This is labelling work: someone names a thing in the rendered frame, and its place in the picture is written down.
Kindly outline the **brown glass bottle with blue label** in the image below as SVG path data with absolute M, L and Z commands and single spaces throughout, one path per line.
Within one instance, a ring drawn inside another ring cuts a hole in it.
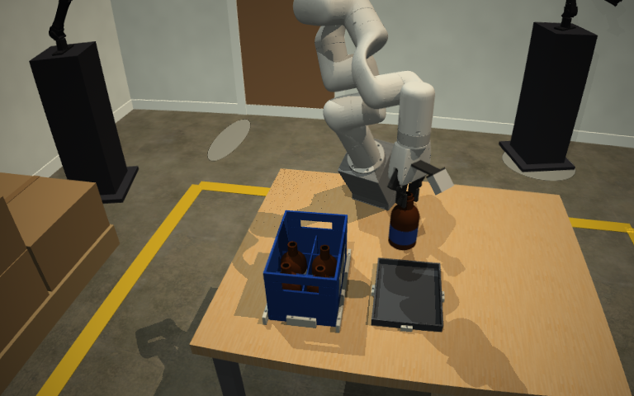
M 414 196 L 406 191 L 406 208 L 396 205 L 390 214 L 389 244 L 398 250 L 409 250 L 416 245 L 419 229 L 419 211 L 414 206 Z

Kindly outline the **blue crate with cross dividers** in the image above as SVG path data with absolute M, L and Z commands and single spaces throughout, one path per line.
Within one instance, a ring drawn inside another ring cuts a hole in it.
M 332 228 L 301 227 L 301 220 L 330 222 Z M 290 315 L 316 318 L 316 325 L 336 327 L 338 288 L 341 294 L 347 260 L 347 226 L 347 214 L 285 210 L 263 271 L 269 320 L 286 322 L 286 316 Z M 297 242 L 297 251 L 305 255 L 306 275 L 279 272 L 282 256 L 288 252 L 287 244 L 291 241 Z M 312 275 L 312 262 L 322 245 L 328 245 L 329 254 L 337 260 L 335 277 Z M 282 283 L 301 285 L 301 291 L 283 290 Z M 318 286 L 319 293 L 307 292 L 308 285 Z

